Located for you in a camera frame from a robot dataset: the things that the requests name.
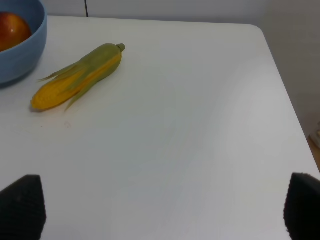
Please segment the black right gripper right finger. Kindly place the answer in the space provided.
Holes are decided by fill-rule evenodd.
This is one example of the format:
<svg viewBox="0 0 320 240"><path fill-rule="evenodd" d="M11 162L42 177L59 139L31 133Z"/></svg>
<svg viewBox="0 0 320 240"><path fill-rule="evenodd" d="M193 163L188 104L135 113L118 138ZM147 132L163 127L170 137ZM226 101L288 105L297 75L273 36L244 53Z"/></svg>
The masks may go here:
<svg viewBox="0 0 320 240"><path fill-rule="evenodd" d="M283 219L292 240L320 238L320 181L306 173L291 175Z"/></svg>

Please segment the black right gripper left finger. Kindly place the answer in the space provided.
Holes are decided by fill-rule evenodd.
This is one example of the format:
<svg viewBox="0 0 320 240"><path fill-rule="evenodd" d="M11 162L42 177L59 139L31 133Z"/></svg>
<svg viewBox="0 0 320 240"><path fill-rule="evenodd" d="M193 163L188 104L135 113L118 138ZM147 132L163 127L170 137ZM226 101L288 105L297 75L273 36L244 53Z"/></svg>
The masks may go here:
<svg viewBox="0 0 320 240"><path fill-rule="evenodd" d="M0 192L0 238L41 239L47 214L41 177L25 175Z"/></svg>

